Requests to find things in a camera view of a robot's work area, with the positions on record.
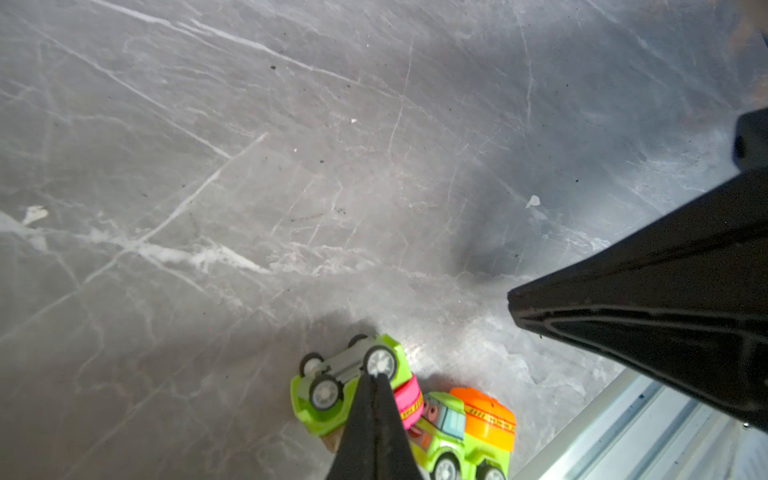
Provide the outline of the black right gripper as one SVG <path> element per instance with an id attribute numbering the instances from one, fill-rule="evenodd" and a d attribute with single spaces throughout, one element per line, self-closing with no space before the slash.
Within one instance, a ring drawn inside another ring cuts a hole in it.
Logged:
<path id="1" fill-rule="evenodd" d="M 589 259 L 512 289 L 515 324 L 765 429 L 767 107 L 738 117 L 732 158 L 745 173 Z"/>

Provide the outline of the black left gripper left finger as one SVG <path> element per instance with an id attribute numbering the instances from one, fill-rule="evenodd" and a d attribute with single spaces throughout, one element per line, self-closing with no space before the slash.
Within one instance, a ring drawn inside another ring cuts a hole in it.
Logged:
<path id="1" fill-rule="evenodd" d="M 327 480 L 376 477 L 376 390 L 376 382 L 372 377 L 363 374 Z"/>

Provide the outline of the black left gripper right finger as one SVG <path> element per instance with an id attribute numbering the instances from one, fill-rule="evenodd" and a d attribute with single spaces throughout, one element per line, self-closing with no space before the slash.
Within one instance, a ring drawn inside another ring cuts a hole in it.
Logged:
<path id="1" fill-rule="evenodd" d="M 390 381 L 383 374 L 375 377 L 375 478 L 423 479 L 403 428 Z"/>

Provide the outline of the green pink toy car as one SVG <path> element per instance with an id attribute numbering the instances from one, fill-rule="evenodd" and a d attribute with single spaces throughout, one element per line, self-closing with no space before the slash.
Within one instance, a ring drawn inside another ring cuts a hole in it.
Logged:
<path id="1" fill-rule="evenodd" d="M 361 377 L 379 373 L 390 381 L 403 427 L 409 429 L 424 410 L 424 395 L 403 345 L 386 334 L 358 334 L 345 350 L 328 358 L 318 352 L 306 354 L 290 382 L 293 413 L 335 454 Z"/>

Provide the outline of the green orange toy car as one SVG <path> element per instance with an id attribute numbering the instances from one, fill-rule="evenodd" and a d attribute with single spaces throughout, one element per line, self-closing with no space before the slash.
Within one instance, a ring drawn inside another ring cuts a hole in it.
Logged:
<path id="1" fill-rule="evenodd" d="M 425 396 L 407 430 L 418 466 L 432 479 L 507 479 L 516 435 L 513 412 L 470 387 Z"/>

